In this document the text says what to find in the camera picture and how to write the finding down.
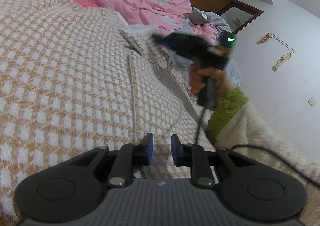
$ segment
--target brown wooden frame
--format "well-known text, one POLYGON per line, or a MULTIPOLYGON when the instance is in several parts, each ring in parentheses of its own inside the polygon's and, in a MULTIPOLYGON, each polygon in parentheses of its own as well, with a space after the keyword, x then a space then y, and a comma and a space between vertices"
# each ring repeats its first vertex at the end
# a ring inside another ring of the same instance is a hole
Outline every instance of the brown wooden frame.
POLYGON ((258 16, 260 16, 263 13, 262 10, 257 9, 257 8, 255 8, 253 6, 250 6, 250 5, 246 4, 246 3, 243 3, 243 2, 238 1, 238 0, 231 0, 231 2, 228 5, 226 5, 225 7, 220 9, 219 11, 217 11, 217 14, 219 16, 221 16, 223 13, 227 12, 232 7, 238 8, 238 9, 240 9, 240 10, 242 10, 244 12, 247 12, 250 15, 252 15, 252 18, 250 18, 249 20, 244 22, 235 31, 233 31, 234 34, 238 33, 241 29, 246 27, 248 24, 250 24, 252 21, 254 21, 258 16))

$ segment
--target white tag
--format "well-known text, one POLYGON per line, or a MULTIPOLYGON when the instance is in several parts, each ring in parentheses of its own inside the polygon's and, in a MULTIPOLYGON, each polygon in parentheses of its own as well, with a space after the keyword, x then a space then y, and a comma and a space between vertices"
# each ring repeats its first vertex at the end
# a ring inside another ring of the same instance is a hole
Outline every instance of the white tag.
POLYGON ((207 15, 205 15, 205 14, 201 14, 201 16, 203 16, 205 19, 207 19, 208 18, 208 16, 207 15))

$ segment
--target gray ribbed panel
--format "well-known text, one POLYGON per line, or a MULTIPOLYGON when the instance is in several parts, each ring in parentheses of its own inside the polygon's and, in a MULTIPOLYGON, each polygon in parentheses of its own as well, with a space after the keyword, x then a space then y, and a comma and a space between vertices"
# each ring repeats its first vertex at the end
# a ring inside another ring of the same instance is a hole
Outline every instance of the gray ribbed panel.
POLYGON ((190 184, 189 179, 135 179, 131 186, 110 190, 101 205, 81 219, 61 224, 26 220, 21 224, 21 226, 53 225, 302 226, 303 224, 297 220, 270 224, 250 222, 228 211, 213 191, 198 189, 190 184))

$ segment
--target hand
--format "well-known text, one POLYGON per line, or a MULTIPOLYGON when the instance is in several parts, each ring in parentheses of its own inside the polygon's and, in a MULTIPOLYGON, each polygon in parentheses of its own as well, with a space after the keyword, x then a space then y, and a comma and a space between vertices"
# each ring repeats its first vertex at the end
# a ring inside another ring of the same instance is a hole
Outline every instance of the hand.
POLYGON ((204 87, 205 84, 202 82, 204 77, 210 77, 216 82, 216 100, 217 104, 219 104, 222 97, 226 96, 229 91, 232 90, 232 87, 224 75, 223 71, 216 70, 215 68, 206 68, 197 70, 194 65, 190 65, 189 67, 189 84, 191 87, 191 93, 197 94, 204 87))

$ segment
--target green fuzzy cuff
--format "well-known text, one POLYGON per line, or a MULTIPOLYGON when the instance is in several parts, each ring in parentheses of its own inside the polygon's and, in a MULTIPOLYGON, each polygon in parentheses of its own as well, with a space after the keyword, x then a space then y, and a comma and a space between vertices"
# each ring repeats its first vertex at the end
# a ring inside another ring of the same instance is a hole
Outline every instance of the green fuzzy cuff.
POLYGON ((209 140, 214 143, 221 130, 249 101, 248 97, 239 89, 233 89, 224 96, 208 122, 206 133, 209 140))

